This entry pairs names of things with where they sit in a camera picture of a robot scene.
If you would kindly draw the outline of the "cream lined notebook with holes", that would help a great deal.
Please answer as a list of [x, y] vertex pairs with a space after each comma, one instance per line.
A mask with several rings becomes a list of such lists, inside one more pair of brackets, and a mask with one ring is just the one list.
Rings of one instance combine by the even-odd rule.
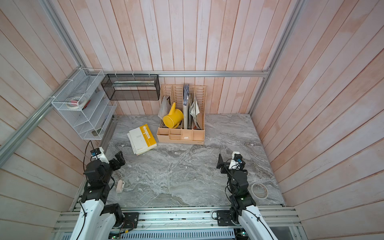
[[147, 124], [130, 130], [127, 135], [133, 152], [137, 156], [157, 146], [157, 142]]

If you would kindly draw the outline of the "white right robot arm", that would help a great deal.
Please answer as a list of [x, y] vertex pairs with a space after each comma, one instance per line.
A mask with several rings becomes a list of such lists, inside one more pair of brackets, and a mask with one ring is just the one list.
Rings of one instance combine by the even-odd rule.
[[231, 159], [219, 155], [217, 168], [228, 178], [226, 189], [231, 207], [228, 211], [216, 211], [219, 226], [241, 226], [251, 240], [276, 240], [277, 237], [264, 220], [248, 187], [248, 171], [244, 169], [243, 156], [234, 152]]

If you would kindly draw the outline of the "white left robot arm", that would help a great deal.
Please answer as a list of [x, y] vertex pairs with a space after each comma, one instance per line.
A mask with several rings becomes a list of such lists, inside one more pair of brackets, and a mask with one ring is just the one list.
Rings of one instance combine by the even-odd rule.
[[87, 164], [84, 174], [86, 185], [79, 200], [81, 211], [71, 235], [72, 240], [107, 240], [113, 228], [119, 228], [125, 220], [119, 204], [107, 205], [106, 201], [113, 186], [112, 173], [125, 165], [123, 153], [119, 151], [108, 160], [104, 150], [91, 151], [96, 159]]

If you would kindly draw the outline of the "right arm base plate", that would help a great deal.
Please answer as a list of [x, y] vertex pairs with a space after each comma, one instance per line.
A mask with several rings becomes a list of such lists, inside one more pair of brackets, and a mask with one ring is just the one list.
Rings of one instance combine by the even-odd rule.
[[221, 227], [240, 225], [238, 221], [238, 212], [233, 209], [216, 211], [216, 214], [218, 225]]

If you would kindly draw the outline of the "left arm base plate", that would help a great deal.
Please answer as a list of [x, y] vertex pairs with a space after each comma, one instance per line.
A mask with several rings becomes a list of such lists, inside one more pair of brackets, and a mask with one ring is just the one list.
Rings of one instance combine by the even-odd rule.
[[128, 212], [123, 213], [124, 222], [121, 227], [122, 230], [133, 230], [138, 227], [139, 213], [137, 212]]

